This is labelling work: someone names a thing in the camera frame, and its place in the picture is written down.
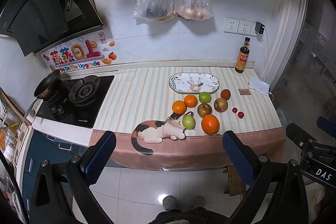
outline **sticker on range hood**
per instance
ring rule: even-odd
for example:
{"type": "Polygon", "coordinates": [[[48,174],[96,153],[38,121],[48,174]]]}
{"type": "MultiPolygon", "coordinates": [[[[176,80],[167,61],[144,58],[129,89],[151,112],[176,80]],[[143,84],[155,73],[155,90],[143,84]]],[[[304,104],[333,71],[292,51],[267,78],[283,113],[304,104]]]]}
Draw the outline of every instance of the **sticker on range hood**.
{"type": "Polygon", "coordinates": [[[61,73],[92,67],[112,65],[117,59],[113,52],[115,42],[109,28],[96,31],[43,52],[43,60],[50,70],[61,73]]]}

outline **power adapter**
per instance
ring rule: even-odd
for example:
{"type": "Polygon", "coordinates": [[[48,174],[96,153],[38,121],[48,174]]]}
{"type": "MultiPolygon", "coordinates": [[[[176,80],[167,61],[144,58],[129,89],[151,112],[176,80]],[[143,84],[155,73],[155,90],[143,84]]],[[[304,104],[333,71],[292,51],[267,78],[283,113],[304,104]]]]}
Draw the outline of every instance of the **power adapter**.
{"type": "Polygon", "coordinates": [[[265,25],[261,24],[260,22],[256,22],[254,30],[256,33],[263,34],[265,30],[265,25]]]}

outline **screw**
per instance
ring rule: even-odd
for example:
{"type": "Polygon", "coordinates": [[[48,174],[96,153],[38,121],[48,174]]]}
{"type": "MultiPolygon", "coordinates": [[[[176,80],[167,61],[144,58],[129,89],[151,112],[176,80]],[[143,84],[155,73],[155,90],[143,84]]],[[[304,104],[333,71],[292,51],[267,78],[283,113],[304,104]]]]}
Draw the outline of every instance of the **screw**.
{"type": "Polygon", "coordinates": [[[80,156],[73,156],[73,157],[71,158],[71,162],[76,163],[76,162],[78,162],[80,159],[81,159],[80,156]]]}
{"type": "Polygon", "coordinates": [[[259,156],[259,160],[260,160],[261,162],[266,162],[266,161],[267,161],[267,157],[264,156],[264,155],[261,155],[261,156],[259,156]]]}
{"type": "Polygon", "coordinates": [[[43,161],[41,162],[41,165],[42,165],[43,167],[45,167],[45,166],[48,165],[48,163],[49,163],[48,160],[43,160],[43,161]]]}
{"type": "Polygon", "coordinates": [[[297,166],[297,161],[294,160],[294,159],[292,159],[292,160],[291,160],[291,165],[293,165],[293,166],[297,166]]]}

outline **gas stove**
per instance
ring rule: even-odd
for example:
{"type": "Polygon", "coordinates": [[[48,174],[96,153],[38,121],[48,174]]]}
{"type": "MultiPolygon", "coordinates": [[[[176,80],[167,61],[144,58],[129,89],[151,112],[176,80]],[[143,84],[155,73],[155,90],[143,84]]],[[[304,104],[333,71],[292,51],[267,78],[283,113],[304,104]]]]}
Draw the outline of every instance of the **gas stove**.
{"type": "Polygon", "coordinates": [[[43,100],[36,116],[74,126],[93,128],[114,75],[89,75],[59,80],[57,91],[43,100]]]}

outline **gray slipper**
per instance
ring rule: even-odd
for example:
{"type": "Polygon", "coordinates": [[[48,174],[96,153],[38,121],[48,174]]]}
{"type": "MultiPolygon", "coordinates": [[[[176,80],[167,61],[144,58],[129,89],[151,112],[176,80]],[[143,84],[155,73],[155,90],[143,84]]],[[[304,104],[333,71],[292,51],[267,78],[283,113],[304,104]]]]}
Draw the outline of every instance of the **gray slipper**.
{"type": "Polygon", "coordinates": [[[179,210],[179,201],[177,200],[176,197],[172,196],[172,195],[168,195],[166,196],[163,201],[162,201],[162,205],[165,208],[166,211],[170,211],[170,210],[174,210],[177,209],[179,210]]]}
{"type": "Polygon", "coordinates": [[[191,209],[195,209],[197,207],[204,207],[205,206],[205,198],[197,195],[191,201],[191,209]]]}

